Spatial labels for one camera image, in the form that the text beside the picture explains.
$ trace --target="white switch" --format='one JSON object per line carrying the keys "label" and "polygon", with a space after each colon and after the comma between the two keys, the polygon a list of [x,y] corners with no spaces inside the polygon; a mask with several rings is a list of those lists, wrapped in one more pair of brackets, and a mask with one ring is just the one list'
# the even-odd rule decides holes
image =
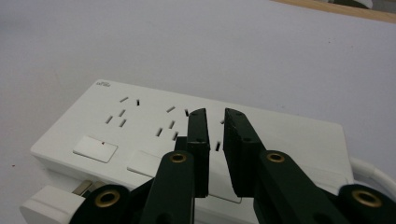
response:
{"label": "white switch", "polygon": [[116,150],[117,146],[89,136],[83,136],[73,152],[97,161],[109,162]]}

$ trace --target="power strip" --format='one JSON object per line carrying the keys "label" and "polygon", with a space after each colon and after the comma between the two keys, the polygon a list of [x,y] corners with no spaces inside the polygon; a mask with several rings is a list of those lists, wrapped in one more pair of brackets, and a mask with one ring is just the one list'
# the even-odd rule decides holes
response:
{"label": "power strip", "polygon": [[321,188],[337,193],[353,183],[340,125],[168,91],[96,81],[33,145],[51,170],[134,189],[155,176],[161,157],[187,135],[188,115],[206,108],[209,197],[196,200],[205,223],[257,223],[252,200],[233,193],[222,152],[226,107],[247,115],[267,149],[288,153]]}

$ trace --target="white cable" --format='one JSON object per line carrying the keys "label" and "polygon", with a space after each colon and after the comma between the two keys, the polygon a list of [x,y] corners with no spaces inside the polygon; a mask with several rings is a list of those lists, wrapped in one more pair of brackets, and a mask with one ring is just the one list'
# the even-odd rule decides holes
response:
{"label": "white cable", "polygon": [[396,200],[396,182],[372,164],[356,158],[349,158],[353,173],[370,178],[386,189],[393,200]]}

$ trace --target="brand logo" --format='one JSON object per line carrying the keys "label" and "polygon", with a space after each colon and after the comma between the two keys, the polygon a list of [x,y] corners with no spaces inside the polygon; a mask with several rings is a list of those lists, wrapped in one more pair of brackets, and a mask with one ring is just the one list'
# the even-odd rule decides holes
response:
{"label": "brand logo", "polygon": [[104,86],[104,87],[110,87],[110,83],[108,83],[108,82],[96,82],[96,85]]}

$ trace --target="wooden edge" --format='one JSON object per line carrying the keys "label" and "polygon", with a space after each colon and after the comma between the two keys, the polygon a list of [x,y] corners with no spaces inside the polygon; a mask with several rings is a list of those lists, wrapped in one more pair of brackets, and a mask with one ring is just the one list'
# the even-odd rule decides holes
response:
{"label": "wooden edge", "polygon": [[326,12],[333,12],[348,16],[355,16],[375,21],[396,23],[396,14],[375,11],[357,7],[346,7],[331,3],[318,2],[315,0],[274,0],[276,2],[290,4],[298,7],[308,7]]}

